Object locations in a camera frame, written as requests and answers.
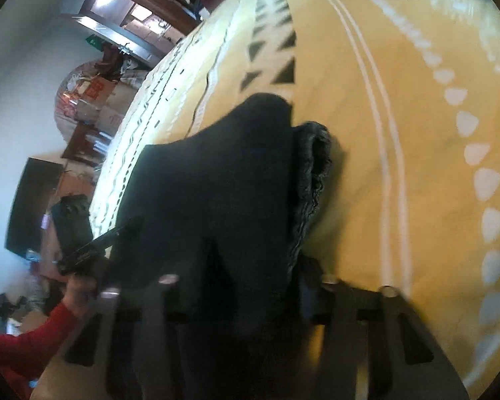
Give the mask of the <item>person left hand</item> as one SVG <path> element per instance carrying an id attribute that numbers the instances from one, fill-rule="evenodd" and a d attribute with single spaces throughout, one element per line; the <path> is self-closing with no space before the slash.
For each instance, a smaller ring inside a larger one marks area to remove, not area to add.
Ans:
<path id="1" fill-rule="evenodd" d="M 81 319 L 95 298 L 96 280 L 91 276 L 71 275 L 68 278 L 62 303 L 76 318 Z"/>

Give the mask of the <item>red sleeved forearm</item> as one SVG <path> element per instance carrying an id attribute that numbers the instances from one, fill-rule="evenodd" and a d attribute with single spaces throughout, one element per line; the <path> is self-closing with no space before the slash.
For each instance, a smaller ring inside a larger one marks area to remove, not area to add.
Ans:
<path id="1" fill-rule="evenodd" d="M 30 398 L 29 382 L 40 378 L 78 321 L 61 302 L 35 330 L 19 336 L 0 334 L 0 374 L 18 399 Z"/>

